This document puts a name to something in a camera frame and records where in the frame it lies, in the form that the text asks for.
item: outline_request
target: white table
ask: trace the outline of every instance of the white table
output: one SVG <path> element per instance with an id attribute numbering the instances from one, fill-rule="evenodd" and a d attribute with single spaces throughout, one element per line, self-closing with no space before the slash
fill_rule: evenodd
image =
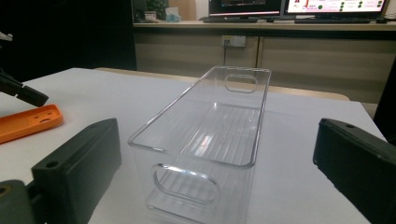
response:
<path id="1" fill-rule="evenodd" d="M 0 181 L 32 181 L 30 168 L 86 126 L 117 118 L 122 166 L 90 223 L 172 223 L 146 209 L 127 139 L 191 83 L 70 69 L 26 83 L 49 96 L 64 124 L 0 145 Z M 0 117 L 34 108 L 0 93 Z M 269 92 L 247 223 L 368 223 L 313 164 L 321 118 L 339 119 L 384 139 L 358 102 Z"/>

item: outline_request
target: computer monitor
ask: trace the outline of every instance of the computer monitor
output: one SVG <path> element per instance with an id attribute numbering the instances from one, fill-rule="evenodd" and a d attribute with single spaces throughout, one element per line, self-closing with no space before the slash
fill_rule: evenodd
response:
<path id="1" fill-rule="evenodd" d="M 284 0 L 209 0 L 209 17 L 266 18 L 280 16 Z"/>
<path id="2" fill-rule="evenodd" d="M 286 0 L 285 15 L 316 18 L 378 18 L 388 0 Z"/>

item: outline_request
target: plastic storage container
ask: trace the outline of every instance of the plastic storage container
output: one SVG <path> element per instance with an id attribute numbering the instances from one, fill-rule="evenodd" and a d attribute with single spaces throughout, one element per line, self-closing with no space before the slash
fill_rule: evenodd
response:
<path id="1" fill-rule="evenodd" d="M 244 223 L 271 71 L 216 66 L 128 140 L 148 208 Z"/>

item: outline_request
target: orange phone case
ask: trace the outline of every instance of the orange phone case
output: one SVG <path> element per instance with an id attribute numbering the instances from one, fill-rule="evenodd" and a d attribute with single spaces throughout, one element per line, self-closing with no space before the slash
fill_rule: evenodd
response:
<path id="1" fill-rule="evenodd" d="M 56 105 L 44 105 L 0 118 L 0 144 L 56 127 L 64 116 Z"/>

